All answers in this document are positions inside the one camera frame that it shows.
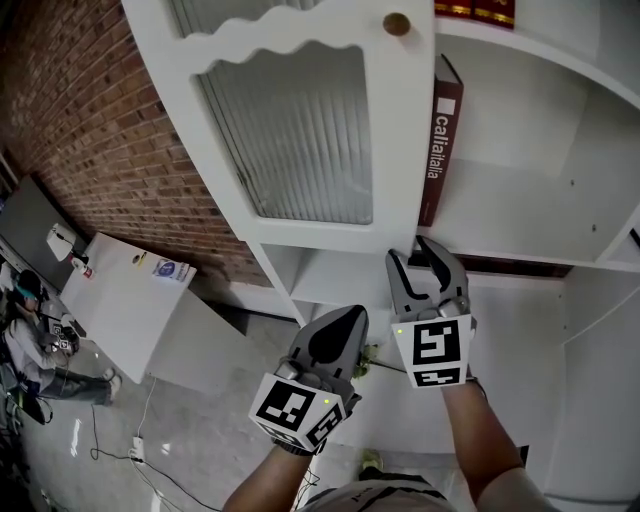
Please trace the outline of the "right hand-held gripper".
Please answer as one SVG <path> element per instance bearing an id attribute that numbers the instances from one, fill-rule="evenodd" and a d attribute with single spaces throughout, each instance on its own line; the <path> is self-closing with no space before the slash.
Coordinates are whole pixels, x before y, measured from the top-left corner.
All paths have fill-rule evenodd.
<path id="1" fill-rule="evenodd" d="M 460 385 L 467 379 L 476 334 L 466 270 L 441 244 L 422 235 L 416 241 L 440 284 L 439 304 L 413 290 L 399 255 L 390 249 L 385 265 L 395 309 L 393 339 L 414 388 Z"/>

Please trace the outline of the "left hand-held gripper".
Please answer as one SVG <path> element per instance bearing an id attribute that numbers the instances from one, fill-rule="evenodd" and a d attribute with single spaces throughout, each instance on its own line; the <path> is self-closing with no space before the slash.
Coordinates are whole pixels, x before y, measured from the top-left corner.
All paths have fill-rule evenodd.
<path id="1" fill-rule="evenodd" d="M 331 310 L 303 327 L 289 354 L 264 375 L 249 418 L 294 454 L 315 454 L 361 396 L 352 379 L 369 318 L 360 304 Z"/>

